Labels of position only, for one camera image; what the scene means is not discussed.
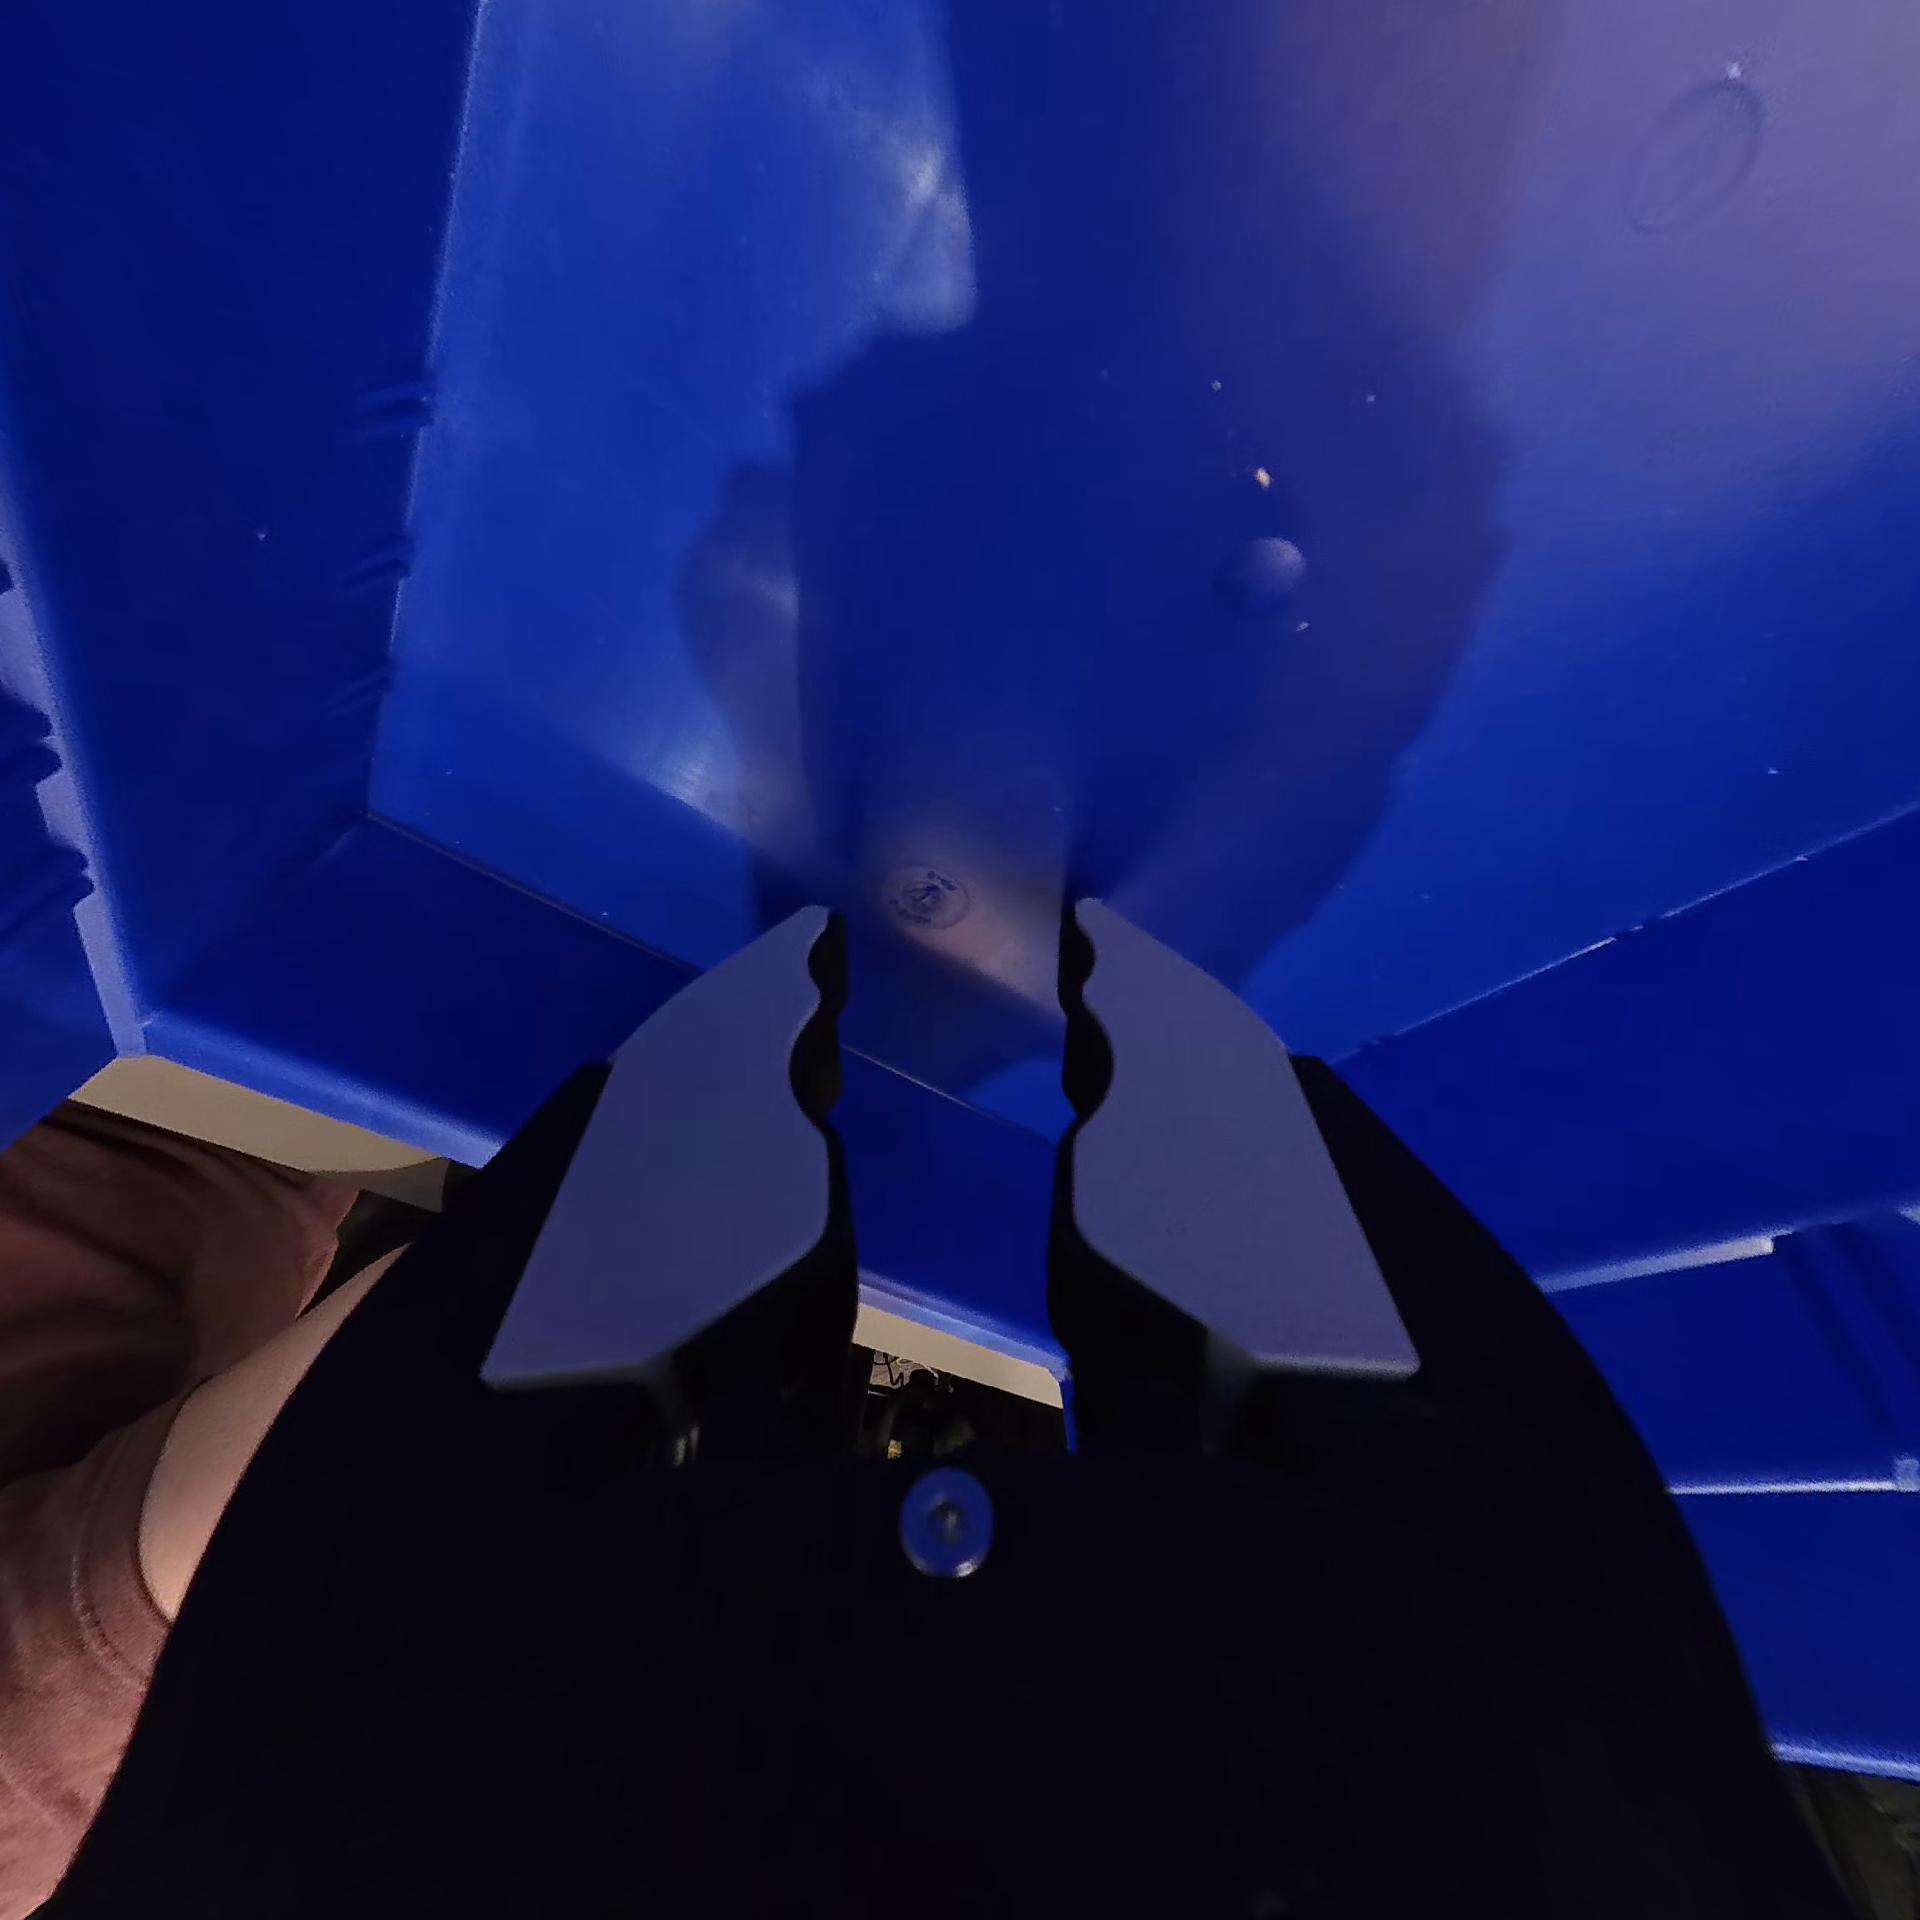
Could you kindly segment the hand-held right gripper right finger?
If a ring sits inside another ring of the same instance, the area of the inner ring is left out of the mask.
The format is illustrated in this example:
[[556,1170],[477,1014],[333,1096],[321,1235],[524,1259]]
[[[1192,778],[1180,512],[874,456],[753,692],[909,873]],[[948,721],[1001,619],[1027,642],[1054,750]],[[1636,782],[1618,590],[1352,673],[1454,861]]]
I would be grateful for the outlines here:
[[1234,1449],[1273,1386],[1422,1360],[1297,1064],[1098,898],[1064,915],[1049,1323],[1081,1449]]

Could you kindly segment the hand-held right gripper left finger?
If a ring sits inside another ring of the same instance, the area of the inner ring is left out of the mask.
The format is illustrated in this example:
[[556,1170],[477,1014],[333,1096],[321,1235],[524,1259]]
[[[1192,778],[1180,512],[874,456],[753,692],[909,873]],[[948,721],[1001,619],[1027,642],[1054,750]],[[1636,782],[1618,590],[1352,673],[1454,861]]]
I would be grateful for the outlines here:
[[846,1001],[846,924],[805,905],[633,1032],[504,1313],[489,1387],[633,1386],[673,1441],[846,1437]]

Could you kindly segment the blue plastic bin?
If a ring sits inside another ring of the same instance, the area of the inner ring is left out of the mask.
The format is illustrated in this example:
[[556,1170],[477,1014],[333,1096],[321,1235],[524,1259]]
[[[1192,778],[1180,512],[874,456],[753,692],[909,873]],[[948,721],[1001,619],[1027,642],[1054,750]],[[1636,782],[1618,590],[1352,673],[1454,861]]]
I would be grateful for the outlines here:
[[1068,897],[1522,1259],[1915,1778],[1915,5],[5,5],[5,1138],[492,1157],[849,921],[1045,1386]]

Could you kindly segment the person's maroon clothing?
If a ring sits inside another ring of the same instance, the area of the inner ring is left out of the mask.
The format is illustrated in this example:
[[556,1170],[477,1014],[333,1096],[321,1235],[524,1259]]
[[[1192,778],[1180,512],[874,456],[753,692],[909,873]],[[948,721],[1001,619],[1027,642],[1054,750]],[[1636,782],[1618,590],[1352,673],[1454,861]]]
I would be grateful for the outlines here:
[[2,1915],[59,1886],[237,1481],[348,1315],[356,1189],[62,1104],[2,1162]]

